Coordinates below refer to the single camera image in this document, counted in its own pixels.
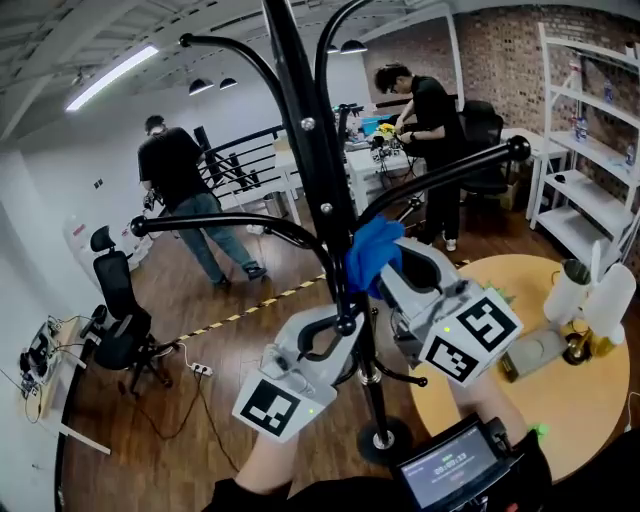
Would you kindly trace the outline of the white desk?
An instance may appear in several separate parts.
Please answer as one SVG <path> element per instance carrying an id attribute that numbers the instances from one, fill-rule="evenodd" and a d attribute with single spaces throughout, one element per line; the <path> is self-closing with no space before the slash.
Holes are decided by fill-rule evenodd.
<path id="1" fill-rule="evenodd" d="M 288 220 L 300 225 L 300 215 L 296 200 L 302 189 L 297 164 L 291 150 L 275 151 L 272 165 L 248 173 L 244 177 L 225 179 L 214 190 L 223 210 L 238 208 L 248 211 L 249 206 L 261 203 L 267 213 L 263 197 L 271 192 L 281 192 L 289 215 Z"/>
<path id="2" fill-rule="evenodd" d="M 351 196 L 358 215 L 383 192 L 422 176 L 426 171 L 422 158 L 408 156 L 402 150 L 382 160 L 375 159 L 373 152 L 367 149 L 347 152 L 345 156 Z"/>

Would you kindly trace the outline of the white electric kettle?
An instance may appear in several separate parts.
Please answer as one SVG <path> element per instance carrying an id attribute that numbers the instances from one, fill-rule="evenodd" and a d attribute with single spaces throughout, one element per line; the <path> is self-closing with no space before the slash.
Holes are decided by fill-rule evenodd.
<path id="1" fill-rule="evenodd" d="M 590 270 L 580 260 L 569 259 L 563 262 L 552 282 L 543 312 L 550 323 L 565 325 L 576 316 L 587 295 L 591 285 Z"/>

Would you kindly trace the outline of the grey metal box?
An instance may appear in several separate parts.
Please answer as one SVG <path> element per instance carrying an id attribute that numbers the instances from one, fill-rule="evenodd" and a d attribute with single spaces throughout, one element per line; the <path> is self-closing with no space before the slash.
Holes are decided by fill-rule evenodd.
<path id="1" fill-rule="evenodd" d="M 554 329 L 538 329 L 516 340 L 501 358 L 506 379 L 513 383 L 546 366 L 567 348 Z"/>

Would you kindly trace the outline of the white container red label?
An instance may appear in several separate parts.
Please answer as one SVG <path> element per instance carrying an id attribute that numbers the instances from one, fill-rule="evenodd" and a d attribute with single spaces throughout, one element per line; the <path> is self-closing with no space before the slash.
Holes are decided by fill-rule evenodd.
<path id="1" fill-rule="evenodd" d="M 75 215 L 64 219 L 63 237 L 76 263 L 82 268 L 96 289 L 100 284 L 93 268 L 95 253 L 90 247 L 91 231 L 87 224 Z"/>

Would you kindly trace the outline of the yellow drink cup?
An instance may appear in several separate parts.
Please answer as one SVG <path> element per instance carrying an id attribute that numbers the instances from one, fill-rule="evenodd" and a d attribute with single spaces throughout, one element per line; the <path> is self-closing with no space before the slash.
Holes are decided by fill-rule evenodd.
<path id="1" fill-rule="evenodd" d="M 595 357 L 605 357 L 625 341 L 625 330 L 622 324 L 617 325 L 608 336 L 595 337 L 592 353 Z"/>

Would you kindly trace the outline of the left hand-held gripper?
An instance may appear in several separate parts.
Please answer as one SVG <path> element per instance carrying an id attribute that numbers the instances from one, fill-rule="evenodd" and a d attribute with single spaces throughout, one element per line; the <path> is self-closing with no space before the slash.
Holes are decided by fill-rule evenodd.
<path id="1" fill-rule="evenodd" d="M 292 315 L 245 378 L 232 415 L 279 443 L 314 421 L 337 397 L 332 385 L 351 357 L 364 315 L 349 335 L 336 330 L 336 321 L 335 305 Z"/>

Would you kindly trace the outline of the green potted plant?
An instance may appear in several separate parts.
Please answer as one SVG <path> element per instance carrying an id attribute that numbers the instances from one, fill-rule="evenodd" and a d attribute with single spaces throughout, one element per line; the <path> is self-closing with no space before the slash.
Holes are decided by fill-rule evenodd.
<path id="1" fill-rule="evenodd" d="M 504 287 L 495 285 L 491 281 L 487 281 L 486 283 L 484 283 L 482 285 L 482 288 L 485 290 L 493 289 L 509 305 L 511 305 L 515 300 L 515 296 L 513 294 L 509 294 Z"/>

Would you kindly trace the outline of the black chest-mounted screen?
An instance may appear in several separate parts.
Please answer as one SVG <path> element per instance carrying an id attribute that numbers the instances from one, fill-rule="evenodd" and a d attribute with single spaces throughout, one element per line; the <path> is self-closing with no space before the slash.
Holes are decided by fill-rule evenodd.
<path id="1" fill-rule="evenodd" d="M 392 468 L 415 512 L 486 512 L 489 491 L 519 460 L 502 421 L 472 414 Z"/>

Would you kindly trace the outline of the black coat rack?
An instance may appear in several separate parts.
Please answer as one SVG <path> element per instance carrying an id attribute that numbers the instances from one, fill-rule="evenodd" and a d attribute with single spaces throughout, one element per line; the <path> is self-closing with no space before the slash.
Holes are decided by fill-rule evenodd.
<path id="1" fill-rule="evenodd" d="M 376 357 L 375 329 L 369 295 L 351 293 L 345 257 L 354 235 L 363 225 L 382 215 L 389 205 L 416 192 L 429 191 L 455 182 L 473 171 L 508 161 L 528 158 L 528 141 L 515 136 L 504 144 L 451 163 L 433 174 L 415 178 L 377 198 L 362 214 L 355 213 L 349 195 L 339 141 L 329 102 L 326 67 L 327 49 L 343 20 L 371 0 L 350 0 L 327 22 L 317 46 L 316 58 L 309 61 L 294 22 L 289 0 L 262 0 L 266 25 L 275 58 L 268 64 L 247 45 L 225 37 L 185 34 L 184 47 L 218 46 L 232 50 L 248 61 L 267 83 L 283 116 L 297 169 L 314 222 L 314 230 L 279 218 L 256 214 L 204 214 L 148 219 L 136 217 L 131 223 L 137 236 L 182 228 L 260 225 L 285 241 L 311 250 L 319 259 L 337 308 L 336 330 L 345 335 L 355 330 L 355 319 L 364 315 L 351 357 L 343 373 L 332 385 L 357 376 L 365 391 L 372 419 L 359 433 L 358 449 L 368 461 L 386 465 L 398 461 L 411 448 L 407 425 L 385 411 L 380 379 L 387 369 Z"/>

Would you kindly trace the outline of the round wooden table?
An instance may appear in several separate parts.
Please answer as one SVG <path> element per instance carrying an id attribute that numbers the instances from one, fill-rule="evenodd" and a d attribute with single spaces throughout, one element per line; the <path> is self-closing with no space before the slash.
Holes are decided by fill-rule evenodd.
<path id="1" fill-rule="evenodd" d="M 544 320 L 543 303 L 560 268 L 550 259 L 507 254 L 471 262 L 460 272 L 510 298 L 529 333 Z M 514 383 L 499 367 L 489 373 L 527 425 L 543 429 L 540 444 L 553 479 L 560 481 L 589 462 L 614 433 L 629 390 L 629 350 L 621 346 L 579 366 L 557 358 Z"/>

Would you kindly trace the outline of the ceiling tube light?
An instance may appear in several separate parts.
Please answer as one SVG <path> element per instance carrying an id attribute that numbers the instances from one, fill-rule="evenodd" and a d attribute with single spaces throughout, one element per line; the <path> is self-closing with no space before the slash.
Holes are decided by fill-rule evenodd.
<path id="1" fill-rule="evenodd" d="M 159 50 L 152 46 L 145 46 L 134 55 L 126 58 L 120 64 L 103 73 L 98 79 L 94 80 L 89 86 L 84 88 L 66 107 L 66 112 L 76 112 L 84 105 L 91 101 L 105 88 L 108 88 L 113 82 L 119 80 L 123 75 L 132 69 L 144 63 L 151 57 L 159 53 Z"/>

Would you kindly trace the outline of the light wood desk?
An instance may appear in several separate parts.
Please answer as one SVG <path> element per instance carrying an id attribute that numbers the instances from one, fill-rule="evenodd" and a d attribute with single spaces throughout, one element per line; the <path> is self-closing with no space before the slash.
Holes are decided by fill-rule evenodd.
<path id="1" fill-rule="evenodd" d="M 45 352 L 47 373 L 42 378 L 34 378 L 35 384 L 24 399 L 25 414 L 29 421 L 41 425 L 52 435 L 71 437 L 110 455 L 110 448 L 74 430 L 65 417 L 65 407 L 73 404 L 73 379 L 87 369 L 81 357 L 85 348 L 85 340 L 80 337 L 83 320 L 80 316 L 66 320 L 49 317 L 34 338 L 34 342 L 40 342 L 40 336 L 48 336 L 49 346 Z"/>

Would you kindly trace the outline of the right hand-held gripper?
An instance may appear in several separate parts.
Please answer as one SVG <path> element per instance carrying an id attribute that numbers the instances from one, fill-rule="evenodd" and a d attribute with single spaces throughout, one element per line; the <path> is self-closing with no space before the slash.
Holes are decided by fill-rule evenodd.
<path id="1" fill-rule="evenodd" d="M 426 363 L 469 385 L 518 338 L 523 323 L 493 289 L 464 278 L 440 250 L 412 238 L 395 244 L 401 265 L 382 268 L 380 294 L 402 317 L 397 346 L 411 367 Z"/>

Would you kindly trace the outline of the person's right forearm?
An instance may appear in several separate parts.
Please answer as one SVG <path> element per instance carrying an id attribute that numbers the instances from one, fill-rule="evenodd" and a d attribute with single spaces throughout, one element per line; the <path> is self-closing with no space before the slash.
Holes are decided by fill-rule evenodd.
<path id="1" fill-rule="evenodd" d="M 482 374 L 466 387 L 452 381 L 448 384 L 461 418 L 472 413 L 476 413 L 484 423 L 499 418 L 512 445 L 527 435 L 523 415 L 489 373 Z"/>

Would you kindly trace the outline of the black office chair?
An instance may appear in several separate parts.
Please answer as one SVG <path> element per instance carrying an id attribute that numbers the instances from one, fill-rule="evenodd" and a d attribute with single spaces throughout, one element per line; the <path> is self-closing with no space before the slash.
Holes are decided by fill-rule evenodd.
<path id="1" fill-rule="evenodd" d="M 489 102 L 467 100 L 459 118 L 469 154 L 481 152 L 501 142 L 504 121 Z M 496 196 L 508 190 L 508 178 L 503 165 L 496 164 L 468 175 L 461 183 L 461 188 L 476 196 Z"/>
<path id="2" fill-rule="evenodd" d="M 93 333 L 99 338 L 94 351 L 95 363 L 110 371 L 131 369 L 129 392 L 138 397 L 136 385 L 147 370 L 166 388 L 173 380 L 154 361 L 179 348 L 175 342 L 159 343 L 151 333 L 151 315 L 138 304 L 126 254 L 116 248 L 107 226 L 96 230 L 90 248 L 98 255 L 93 269 L 101 288 L 104 306 L 99 306 L 80 333 Z"/>

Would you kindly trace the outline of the stack of white boxes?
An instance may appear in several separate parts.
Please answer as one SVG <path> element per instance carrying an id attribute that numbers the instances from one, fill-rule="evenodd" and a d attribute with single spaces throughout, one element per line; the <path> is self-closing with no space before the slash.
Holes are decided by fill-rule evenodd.
<path id="1" fill-rule="evenodd" d="M 129 227 L 121 231 L 120 248 L 125 253 L 130 271 L 139 267 L 141 261 L 147 256 L 153 244 L 149 235 L 139 238 L 132 234 Z"/>

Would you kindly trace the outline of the black stair railing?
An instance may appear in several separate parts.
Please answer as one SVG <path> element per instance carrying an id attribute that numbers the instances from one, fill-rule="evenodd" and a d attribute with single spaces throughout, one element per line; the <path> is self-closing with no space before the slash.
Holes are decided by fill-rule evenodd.
<path id="1" fill-rule="evenodd" d="M 199 165 L 201 177 L 219 199 L 239 199 L 241 193 L 257 191 L 280 179 L 275 170 L 274 144 L 285 135 L 282 125 L 216 147 L 203 126 L 195 128 L 194 135 L 204 151 L 204 161 Z"/>

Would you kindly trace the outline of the white metal shelving unit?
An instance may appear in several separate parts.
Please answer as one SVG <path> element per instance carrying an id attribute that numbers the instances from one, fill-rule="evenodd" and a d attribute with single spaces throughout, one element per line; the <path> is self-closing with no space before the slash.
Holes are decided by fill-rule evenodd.
<path id="1" fill-rule="evenodd" d="M 601 269 L 623 262 L 640 228 L 640 60 L 575 38 L 549 33 L 538 25 L 543 67 L 543 164 L 532 228 L 541 227 L 584 263 Z M 571 90 L 569 63 L 582 65 L 583 90 Z M 613 85 L 613 103 L 603 85 Z M 575 120 L 588 123 L 587 139 L 575 139 Z M 566 169 L 549 166 L 549 143 L 568 150 Z M 625 165 L 634 144 L 633 167 Z M 554 175 L 561 173 L 566 182 Z"/>

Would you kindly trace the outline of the person's left forearm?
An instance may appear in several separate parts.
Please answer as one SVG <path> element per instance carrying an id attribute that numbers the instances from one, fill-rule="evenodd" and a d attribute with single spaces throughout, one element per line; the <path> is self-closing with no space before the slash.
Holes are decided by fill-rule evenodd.
<path id="1" fill-rule="evenodd" d="M 255 494 L 273 493 L 293 480 L 298 445 L 298 434 L 279 442 L 260 433 L 235 482 Z"/>

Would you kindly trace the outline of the small white square table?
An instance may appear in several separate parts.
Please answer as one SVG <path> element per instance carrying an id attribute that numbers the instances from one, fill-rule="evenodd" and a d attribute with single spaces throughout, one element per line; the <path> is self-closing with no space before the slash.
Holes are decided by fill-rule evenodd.
<path id="1" fill-rule="evenodd" d="M 528 202 L 525 212 L 526 220 L 530 221 L 535 210 L 538 181 L 543 164 L 544 138 L 524 128 L 504 128 L 501 133 L 501 140 L 506 141 L 513 136 L 524 137 L 531 146 L 530 157 L 533 159 L 533 167 L 529 185 Z M 561 145 L 550 142 L 548 158 L 549 166 L 553 168 L 554 172 L 564 171 L 567 164 L 568 150 Z"/>

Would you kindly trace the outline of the grey metal waste bin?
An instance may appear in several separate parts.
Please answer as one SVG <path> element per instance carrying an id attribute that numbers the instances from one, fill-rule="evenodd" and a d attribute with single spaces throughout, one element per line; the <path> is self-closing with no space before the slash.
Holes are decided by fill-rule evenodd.
<path id="1" fill-rule="evenodd" d="M 281 192 L 271 192 L 263 197 L 267 214 L 272 217 L 286 218 L 289 215 Z"/>

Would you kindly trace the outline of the blue cloth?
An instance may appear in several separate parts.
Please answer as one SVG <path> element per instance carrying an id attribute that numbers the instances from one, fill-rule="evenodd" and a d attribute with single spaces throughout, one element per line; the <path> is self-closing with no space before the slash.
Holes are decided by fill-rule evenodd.
<path id="1" fill-rule="evenodd" d="M 402 223 L 387 220 L 382 215 L 356 231 L 353 245 L 345 257 L 351 293 L 366 292 L 372 298 L 382 299 L 376 285 L 377 277 L 388 263 L 402 265 L 402 253 L 396 241 L 404 234 Z"/>

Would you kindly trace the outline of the yellow black striped floor tape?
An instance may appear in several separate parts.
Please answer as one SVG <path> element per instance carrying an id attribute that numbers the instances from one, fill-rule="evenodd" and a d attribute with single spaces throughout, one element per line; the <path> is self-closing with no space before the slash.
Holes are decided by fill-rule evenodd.
<path id="1" fill-rule="evenodd" d="M 211 323 L 209 325 L 206 325 L 206 326 L 204 326 L 202 328 L 196 329 L 196 330 L 191 331 L 189 333 L 180 335 L 180 336 L 178 336 L 177 338 L 174 339 L 174 342 L 184 342 L 184 341 L 186 341 L 186 340 L 188 340 L 190 338 L 194 338 L 194 337 L 206 334 L 206 333 L 208 333 L 210 331 L 213 331 L 213 330 L 219 329 L 221 327 L 224 327 L 224 326 L 226 326 L 228 324 L 234 323 L 234 322 L 236 322 L 236 321 L 238 321 L 240 319 L 243 319 L 243 318 L 245 318 L 245 317 L 247 317 L 249 315 L 252 315 L 252 314 L 254 314 L 254 313 L 256 313 L 256 312 L 258 312 L 258 311 L 260 311 L 262 309 L 265 309 L 265 308 L 267 308 L 267 307 L 269 307 L 269 306 L 281 301 L 284 298 L 287 298 L 289 296 L 295 295 L 295 294 L 297 294 L 298 292 L 300 292 L 302 290 L 310 288 L 310 287 L 314 286 L 316 283 L 325 282 L 325 281 L 326 281 L 326 274 L 325 273 L 317 275 L 317 276 L 315 276 L 313 278 L 310 278 L 309 280 L 301 282 L 300 284 L 298 284 L 294 288 L 285 290 L 285 291 L 283 291 L 283 292 L 281 292 L 281 293 L 279 293 L 279 294 L 277 294 L 277 295 L 275 295 L 275 296 L 273 296 L 271 298 L 265 299 L 265 300 L 257 303 L 256 305 L 253 305 L 253 306 L 249 307 L 248 309 L 246 309 L 244 311 L 241 311 L 239 313 L 235 313 L 235 314 L 233 314 L 233 315 L 231 315 L 231 316 L 229 316 L 227 318 L 223 318 L 223 319 L 221 319 L 219 321 L 216 321 L 214 323 Z"/>

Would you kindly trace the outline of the white shade table lamp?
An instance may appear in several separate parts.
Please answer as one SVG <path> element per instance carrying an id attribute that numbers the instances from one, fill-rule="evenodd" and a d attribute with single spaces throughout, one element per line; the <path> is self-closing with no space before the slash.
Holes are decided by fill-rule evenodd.
<path id="1" fill-rule="evenodd" d="M 568 347 L 563 358 L 567 363 L 577 366 L 595 357 L 592 353 L 594 338 L 608 336 L 622 324 L 635 291 L 633 273 L 621 263 L 613 264 L 582 306 L 586 330 L 583 333 L 572 332 L 566 337 Z"/>

